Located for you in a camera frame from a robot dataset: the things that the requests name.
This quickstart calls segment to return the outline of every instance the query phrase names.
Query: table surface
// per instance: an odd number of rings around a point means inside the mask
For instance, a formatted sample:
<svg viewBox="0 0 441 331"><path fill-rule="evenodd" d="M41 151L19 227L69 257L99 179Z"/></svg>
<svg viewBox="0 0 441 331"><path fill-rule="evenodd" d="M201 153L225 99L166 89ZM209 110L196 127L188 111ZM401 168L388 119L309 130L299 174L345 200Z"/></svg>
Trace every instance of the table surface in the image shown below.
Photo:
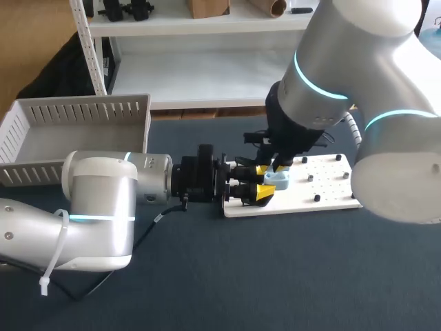
<svg viewBox="0 0 441 331"><path fill-rule="evenodd" d="M254 157L242 133L264 117L157 121L149 152L175 163L213 143L216 154ZM346 124L311 154L355 157ZM47 211L68 208L61 188L0 188L0 197ZM163 206L138 207L140 235ZM223 219L190 204L161 220L130 265L93 295L39 296L38 277L0 272L2 330L439 330L441 225L404 225L364 209ZM78 292L97 274L55 272Z"/></svg>

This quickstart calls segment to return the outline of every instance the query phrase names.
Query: white cable tie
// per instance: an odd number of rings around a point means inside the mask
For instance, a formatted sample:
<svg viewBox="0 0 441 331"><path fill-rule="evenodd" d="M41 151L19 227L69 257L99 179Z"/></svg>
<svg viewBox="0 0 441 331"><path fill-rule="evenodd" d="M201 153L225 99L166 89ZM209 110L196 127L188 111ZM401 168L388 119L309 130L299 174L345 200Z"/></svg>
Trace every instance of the white cable tie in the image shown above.
<svg viewBox="0 0 441 331"><path fill-rule="evenodd" d="M69 227L69 213L64 209L58 209L55 213L55 215L63 214L63 224L61 225L60 234L58 235L57 245L55 246L55 252L52 256L48 269L44 272L44 275L40 278L40 286L41 286L41 295L47 296L48 295L48 285L50 282L50 274L52 274L52 271L54 270L55 264L58 261L58 258L60 257L61 251L63 250L66 237L68 234L68 227Z"/></svg>
<svg viewBox="0 0 441 331"><path fill-rule="evenodd" d="M164 215L159 214L158 216L155 217L154 222L158 223L160 219L162 219L164 217Z"/></svg>

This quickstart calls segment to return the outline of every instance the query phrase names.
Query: shelf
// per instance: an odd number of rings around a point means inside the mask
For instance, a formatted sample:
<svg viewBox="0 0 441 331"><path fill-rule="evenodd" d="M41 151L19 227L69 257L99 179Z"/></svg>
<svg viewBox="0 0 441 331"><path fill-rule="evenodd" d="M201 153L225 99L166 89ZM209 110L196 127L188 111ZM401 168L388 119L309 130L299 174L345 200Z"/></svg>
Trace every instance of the shelf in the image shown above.
<svg viewBox="0 0 441 331"><path fill-rule="evenodd" d="M265 32L306 29L312 14L291 14L272 19L247 1L233 0L230 14L206 19L193 19L185 1L153 1L156 5L147 21L135 22L125 14L120 22L95 15L90 32L93 37L159 36L180 34L215 34ZM302 0L302 6L316 9L318 0Z"/></svg>
<svg viewBox="0 0 441 331"><path fill-rule="evenodd" d="M149 93L151 109L263 106L292 51L123 55L112 94Z"/></svg>

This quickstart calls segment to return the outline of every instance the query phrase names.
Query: wooden floor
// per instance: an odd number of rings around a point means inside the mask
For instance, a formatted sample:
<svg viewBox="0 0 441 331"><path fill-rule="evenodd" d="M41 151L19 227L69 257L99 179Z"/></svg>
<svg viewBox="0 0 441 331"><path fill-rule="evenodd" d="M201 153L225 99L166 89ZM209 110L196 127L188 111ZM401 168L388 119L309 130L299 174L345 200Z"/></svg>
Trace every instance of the wooden floor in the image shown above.
<svg viewBox="0 0 441 331"><path fill-rule="evenodd" d="M68 0L1 2L0 119L75 31Z"/></svg>

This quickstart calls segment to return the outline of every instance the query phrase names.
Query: cardboard tube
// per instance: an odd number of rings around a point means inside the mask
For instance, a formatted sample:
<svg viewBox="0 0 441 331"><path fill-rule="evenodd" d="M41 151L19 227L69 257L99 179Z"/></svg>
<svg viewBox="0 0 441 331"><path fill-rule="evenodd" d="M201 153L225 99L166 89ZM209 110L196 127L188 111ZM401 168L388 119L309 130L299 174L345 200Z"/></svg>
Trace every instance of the cardboard tube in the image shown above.
<svg viewBox="0 0 441 331"><path fill-rule="evenodd" d="M285 0L249 0L249 2L273 18L282 16L287 9Z"/></svg>

